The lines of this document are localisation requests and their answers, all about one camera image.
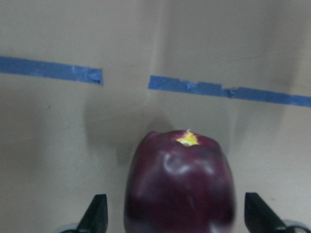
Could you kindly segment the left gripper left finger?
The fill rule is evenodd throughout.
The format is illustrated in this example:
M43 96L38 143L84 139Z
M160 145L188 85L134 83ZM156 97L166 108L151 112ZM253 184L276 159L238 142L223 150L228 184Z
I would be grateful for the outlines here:
M79 222L78 233L105 233L107 231L107 196L97 194Z

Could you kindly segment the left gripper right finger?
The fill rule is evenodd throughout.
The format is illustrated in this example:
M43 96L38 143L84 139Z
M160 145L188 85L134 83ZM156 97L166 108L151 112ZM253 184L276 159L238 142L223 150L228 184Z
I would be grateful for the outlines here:
M255 192L246 192L244 222L250 233L285 233L286 225Z

